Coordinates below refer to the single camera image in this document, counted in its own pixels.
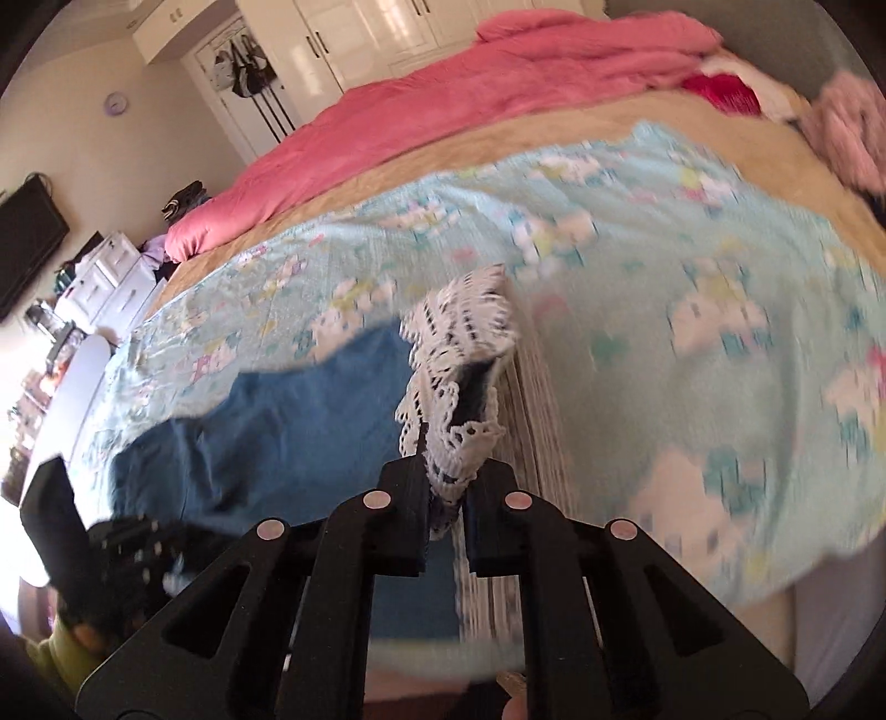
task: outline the red cloth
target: red cloth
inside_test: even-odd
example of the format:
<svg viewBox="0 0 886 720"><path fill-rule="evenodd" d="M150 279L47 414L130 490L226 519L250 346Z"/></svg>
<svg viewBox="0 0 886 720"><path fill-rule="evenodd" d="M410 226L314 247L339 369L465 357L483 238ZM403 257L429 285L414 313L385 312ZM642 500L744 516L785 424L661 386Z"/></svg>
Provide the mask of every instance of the red cloth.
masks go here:
<svg viewBox="0 0 886 720"><path fill-rule="evenodd" d="M701 95L711 105L727 115L763 114L760 101L754 91L744 84L738 75L690 75L681 84L681 88Z"/></svg>
<svg viewBox="0 0 886 720"><path fill-rule="evenodd" d="M571 12L506 12L481 31L451 58L349 90L173 225L169 256L183 262L224 245L386 160L466 129L677 87L722 40L679 12L612 22Z"/></svg>

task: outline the bag hanging on door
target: bag hanging on door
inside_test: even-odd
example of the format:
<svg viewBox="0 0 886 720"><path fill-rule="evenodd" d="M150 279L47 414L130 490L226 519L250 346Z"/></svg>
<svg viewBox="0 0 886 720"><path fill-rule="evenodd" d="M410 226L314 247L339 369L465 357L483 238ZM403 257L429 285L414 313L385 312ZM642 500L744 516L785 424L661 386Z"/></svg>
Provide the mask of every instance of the bag hanging on door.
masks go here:
<svg viewBox="0 0 886 720"><path fill-rule="evenodd" d="M270 83L276 80L277 75L274 67L268 62L268 56L265 54L265 51L255 42L255 38L248 33L242 35L240 39L243 41L247 62L254 65L262 77L264 77L265 83L270 85Z"/></svg>
<svg viewBox="0 0 886 720"><path fill-rule="evenodd" d="M234 84L231 89L241 98L260 95L266 85L261 71L243 59L233 40L230 41L230 51L234 58Z"/></svg>

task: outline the black bag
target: black bag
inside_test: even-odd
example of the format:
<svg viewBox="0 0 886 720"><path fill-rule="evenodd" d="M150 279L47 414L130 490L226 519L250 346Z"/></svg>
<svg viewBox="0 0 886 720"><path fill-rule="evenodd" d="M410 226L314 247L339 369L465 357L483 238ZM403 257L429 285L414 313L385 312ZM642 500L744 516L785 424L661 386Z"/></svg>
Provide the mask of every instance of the black bag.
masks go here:
<svg viewBox="0 0 886 720"><path fill-rule="evenodd" d="M234 41L230 41L230 52L234 57L234 85L231 89L241 98L260 95L267 82L258 67L244 60Z"/></svg>
<svg viewBox="0 0 886 720"><path fill-rule="evenodd" d="M265 79L265 84L270 85L276 80L276 70L268 62L268 56L265 55L265 51L255 42L251 35L243 35L241 40L243 41L246 60L258 69L261 76Z"/></svg>
<svg viewBox="0 0 886 720"><path fill-rule="evenodd" d="M173 195L169 202L163 206L161 212L169 227L181 220L190 210L204 202L206 188L199 180L195 180L187 187L182 188Z"/></svg>

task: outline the white dresser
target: white dresser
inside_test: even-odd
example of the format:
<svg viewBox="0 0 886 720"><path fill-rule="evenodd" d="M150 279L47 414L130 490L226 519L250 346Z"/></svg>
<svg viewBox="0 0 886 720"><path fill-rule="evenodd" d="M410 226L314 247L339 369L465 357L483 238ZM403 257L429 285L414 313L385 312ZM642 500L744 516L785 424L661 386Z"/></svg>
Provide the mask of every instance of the white dresser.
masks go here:
<svg viewBox="0 0 886 720"><path fill-rule="evenodd" d="M55 313L86 333L120 345L144 320L166 285L121 232L99 245L77 270L74 282L58 298Z"/></svg>

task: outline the wardrobe door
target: wardrobe door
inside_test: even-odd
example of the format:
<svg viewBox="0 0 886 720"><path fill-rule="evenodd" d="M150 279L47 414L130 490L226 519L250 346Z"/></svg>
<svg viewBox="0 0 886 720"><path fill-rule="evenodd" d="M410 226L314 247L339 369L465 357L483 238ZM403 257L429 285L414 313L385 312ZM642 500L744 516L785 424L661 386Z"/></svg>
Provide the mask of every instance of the wardrobe door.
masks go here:
<svg viewBox="0 0 886 720"><path fill-rule="evenodd" d="M483 19L474 0L416 0L440 47L469 42Z"/></svg>
<svg viewBox="0 0 886 720"><path fill-rule="evenodd" d="M292 0L237 0L303 122L334 105L342 90Z"/></svg>
<svg viewBox="0 0 886 720"><path fill-rule="evenodd" d="M391 72L393 73L394 77L402 77L403 75L408 75L409 73L415 72L419 68L427 67L433 62L452 57L457 52L467 50L469 47L470 40L446 45L445 47L435 50L434 52L426 52L424 55L416 55L414 58L402 60L399 63L394 63L393 65L391 65Z"/></svg>
<svg viewBox="0 0 886 720"><path fill-rule="evenodd" d="M392 76L391 65L437 49L420 0L299 0L318 50L344 89Z"/></svg>

